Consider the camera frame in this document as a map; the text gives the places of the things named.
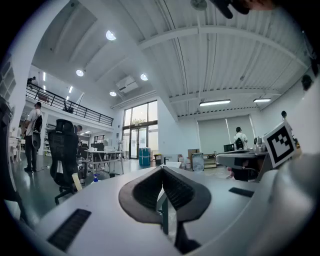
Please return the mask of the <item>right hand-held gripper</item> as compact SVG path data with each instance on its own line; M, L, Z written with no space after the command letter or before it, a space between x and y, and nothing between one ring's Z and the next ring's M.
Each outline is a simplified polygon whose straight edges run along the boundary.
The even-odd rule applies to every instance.
M256 155L252 150L235 150L216 155L216 162L231 168L259 168L258 157L264 155L257 180L290 160L297 152L298 141L292 135L287 121L282 121L273 130L256 138Z

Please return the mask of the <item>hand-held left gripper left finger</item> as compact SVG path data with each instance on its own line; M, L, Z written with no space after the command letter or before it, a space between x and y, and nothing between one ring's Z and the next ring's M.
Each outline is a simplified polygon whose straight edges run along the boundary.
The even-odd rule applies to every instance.
M77 209L91 214L66 250L70 256L178 256L158 224L141 223L127 215L119 203L122 186L148 172L146 168L100 180L48 212L35 228L47 240Z

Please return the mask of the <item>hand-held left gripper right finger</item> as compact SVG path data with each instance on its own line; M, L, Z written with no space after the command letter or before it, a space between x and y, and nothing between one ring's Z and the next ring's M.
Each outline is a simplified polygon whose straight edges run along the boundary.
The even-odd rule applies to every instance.
M251 253L267 216L273 172L261 181L222 179L179 168L166 168L179 179L192 182L194 197L183 209L200 217L182 223L181 238L190 253Z

